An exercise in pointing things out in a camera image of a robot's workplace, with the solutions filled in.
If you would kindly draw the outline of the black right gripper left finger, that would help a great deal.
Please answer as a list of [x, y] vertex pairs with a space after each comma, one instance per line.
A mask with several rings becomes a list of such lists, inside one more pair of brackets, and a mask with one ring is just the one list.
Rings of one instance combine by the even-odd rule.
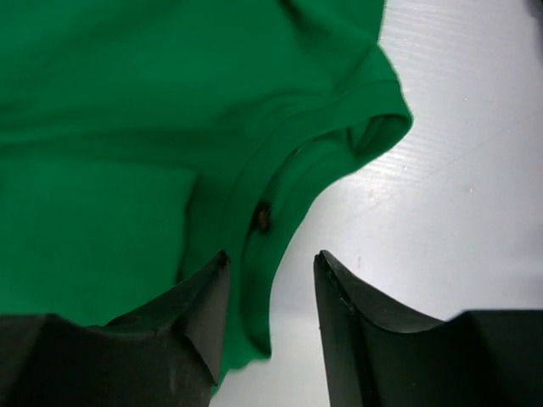
[[206, 406], [218, 383], [230, 260], [105, 326], [58, 315], [1, 319], [4, 406]]

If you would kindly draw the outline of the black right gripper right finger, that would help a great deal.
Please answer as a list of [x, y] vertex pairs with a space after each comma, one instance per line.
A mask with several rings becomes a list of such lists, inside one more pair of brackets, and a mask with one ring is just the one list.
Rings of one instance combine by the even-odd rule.
[[328, 251], [315, 257], [314, 277], [331, 405], [541, 405], [539, 310], [469, 310], [441, 321]]

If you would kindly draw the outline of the green t-shirt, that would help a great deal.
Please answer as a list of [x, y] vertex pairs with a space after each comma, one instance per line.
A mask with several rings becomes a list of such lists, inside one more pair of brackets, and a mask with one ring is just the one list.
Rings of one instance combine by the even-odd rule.
[[412, 117], [381, 1], [4, 1], [1, 311], [101, 324], [217, 251], [222, 370], [271, 354], [277, 267]]

